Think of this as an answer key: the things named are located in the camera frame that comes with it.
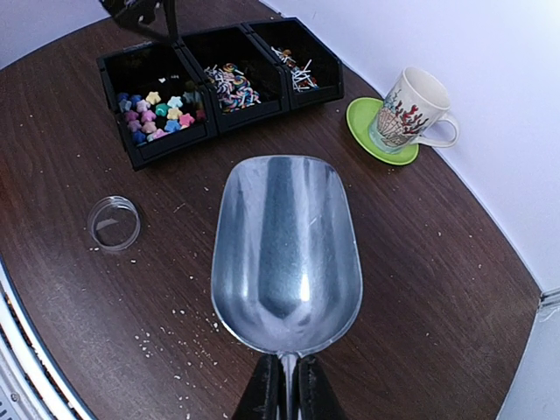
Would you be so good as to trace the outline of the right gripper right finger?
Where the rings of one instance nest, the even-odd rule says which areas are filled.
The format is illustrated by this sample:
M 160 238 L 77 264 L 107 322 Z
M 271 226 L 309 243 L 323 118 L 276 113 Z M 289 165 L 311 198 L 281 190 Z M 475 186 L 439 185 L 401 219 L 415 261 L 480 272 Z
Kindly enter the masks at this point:
M 343 420 L 347 415 L 315 355 L 297 361 L 295 369 L 297 410 L 304 420 Z

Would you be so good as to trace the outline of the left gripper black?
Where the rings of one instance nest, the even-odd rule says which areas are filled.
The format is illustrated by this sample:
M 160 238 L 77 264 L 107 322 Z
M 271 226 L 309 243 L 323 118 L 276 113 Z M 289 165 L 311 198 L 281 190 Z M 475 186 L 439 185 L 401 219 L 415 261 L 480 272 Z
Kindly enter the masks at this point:
M 100 5 L 123 30 L 157 42 L 173 43 L 179 38 L 175 0 L 101 0 Z M 159 8 L 164 11 L 166 34 L 150 28 Z

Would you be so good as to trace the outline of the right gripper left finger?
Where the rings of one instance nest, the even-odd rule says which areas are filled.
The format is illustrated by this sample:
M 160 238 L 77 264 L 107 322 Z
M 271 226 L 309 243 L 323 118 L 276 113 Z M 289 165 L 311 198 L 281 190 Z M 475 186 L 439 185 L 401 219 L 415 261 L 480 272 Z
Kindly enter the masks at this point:
M 279 359 L 275 355 L 265 354 L 256 363 L 232 419 L 276 419 L 279 385 Z

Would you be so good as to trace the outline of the black bin star candies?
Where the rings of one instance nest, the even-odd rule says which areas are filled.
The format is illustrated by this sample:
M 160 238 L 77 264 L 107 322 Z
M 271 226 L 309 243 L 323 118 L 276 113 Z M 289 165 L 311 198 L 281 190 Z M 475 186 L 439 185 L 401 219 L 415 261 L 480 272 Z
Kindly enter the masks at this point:
M 178 45 L 133 46 L 97 66 L 134 170 L 217 136 L 210 95 Z

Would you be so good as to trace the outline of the black bin swirl lollipops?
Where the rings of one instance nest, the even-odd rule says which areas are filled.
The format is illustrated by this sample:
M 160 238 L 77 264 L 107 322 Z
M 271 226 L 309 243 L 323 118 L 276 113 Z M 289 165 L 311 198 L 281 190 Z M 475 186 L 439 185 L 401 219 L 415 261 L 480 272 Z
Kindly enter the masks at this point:
M 241 25 L 188 33 L 179 44 L 209 93 L 219 133 L 289 112 L 284 72 Z

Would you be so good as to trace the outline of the metal candy scoop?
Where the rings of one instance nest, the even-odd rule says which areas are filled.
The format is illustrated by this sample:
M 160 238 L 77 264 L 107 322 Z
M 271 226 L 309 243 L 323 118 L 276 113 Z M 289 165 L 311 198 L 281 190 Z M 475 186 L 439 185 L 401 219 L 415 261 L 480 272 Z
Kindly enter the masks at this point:
M 211 299 L 234 337 L 279 359 L 278 417 L 302 419 L 297 362 L 347 333 L 362 295 L 354 224 L 335 169 L 296 155 L 237 164 L 220 204 Z

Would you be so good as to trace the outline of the black bin small lollipops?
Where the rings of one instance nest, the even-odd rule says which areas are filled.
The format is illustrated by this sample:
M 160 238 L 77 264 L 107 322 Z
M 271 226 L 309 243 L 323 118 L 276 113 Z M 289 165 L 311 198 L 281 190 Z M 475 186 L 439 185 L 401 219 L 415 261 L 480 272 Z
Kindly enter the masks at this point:
M 292 109 L 344 96 L 340 59 L 298 18 L 247 22 L 243 26 L 283 70 Z

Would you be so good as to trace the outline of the clear jar lid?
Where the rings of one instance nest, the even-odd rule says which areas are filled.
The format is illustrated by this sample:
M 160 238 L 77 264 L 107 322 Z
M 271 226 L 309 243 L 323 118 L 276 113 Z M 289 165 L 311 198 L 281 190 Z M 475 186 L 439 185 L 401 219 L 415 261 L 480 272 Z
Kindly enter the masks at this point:
M 104 251 L 120 252 L 135 243 L 141 232 L 141 216 L 135 204 L 120 195 L 97 201 L 87 217 L 87 231 Z

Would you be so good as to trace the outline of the green saucer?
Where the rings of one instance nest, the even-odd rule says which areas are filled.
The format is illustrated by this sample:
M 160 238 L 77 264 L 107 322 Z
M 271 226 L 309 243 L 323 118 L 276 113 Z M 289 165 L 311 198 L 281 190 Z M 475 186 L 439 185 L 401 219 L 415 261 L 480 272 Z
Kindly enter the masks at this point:
M 389 154 L 376 147 L 368 134 L 368 127 L 382 108 L 383 101 L 372 97 L 352 100 L 346 108 L 346 124 L 354 140 L 371 156 L 385 164 L 404 166 L 414 162 L 419 153 L 417 144 L 406 146 L 396 154 Z

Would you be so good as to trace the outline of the ceramic mug coral pattern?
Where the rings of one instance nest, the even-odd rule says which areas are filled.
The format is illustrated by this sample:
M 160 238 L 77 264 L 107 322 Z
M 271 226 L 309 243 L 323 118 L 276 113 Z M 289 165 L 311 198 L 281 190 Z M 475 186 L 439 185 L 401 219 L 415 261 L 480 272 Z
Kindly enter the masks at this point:
M 379 150 L 396 154 L 413 144 L 450 148 L 459 140 L 459 123 L 450 113 L 451 100 L 446 87 L 431 73 L 409 66 L 402 70 L 395 85 L 368 127 L 370 140 Z M 424 132 L 436 123 L 451 125 L 448 140 L 428 138 Z

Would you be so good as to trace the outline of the aluminium front rail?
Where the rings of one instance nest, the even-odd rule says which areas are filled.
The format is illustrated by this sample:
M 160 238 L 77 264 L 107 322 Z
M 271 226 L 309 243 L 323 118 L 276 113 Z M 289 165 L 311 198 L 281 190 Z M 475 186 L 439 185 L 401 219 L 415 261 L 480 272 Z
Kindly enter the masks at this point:
M 41 339 L 1 265 L 1 418 L 94 419 Z

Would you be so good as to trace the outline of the right aluminium corner post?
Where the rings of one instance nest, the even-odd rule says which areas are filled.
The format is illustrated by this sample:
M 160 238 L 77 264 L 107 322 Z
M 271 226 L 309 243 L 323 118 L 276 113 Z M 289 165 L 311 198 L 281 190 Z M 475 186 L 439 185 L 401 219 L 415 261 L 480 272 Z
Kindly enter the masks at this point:
M 538 305 L 539 311 L 545 311 L 548 308 L 557 308 L 560 302 L 560 289 L 554 289 L 544 292 L 540 296 Z

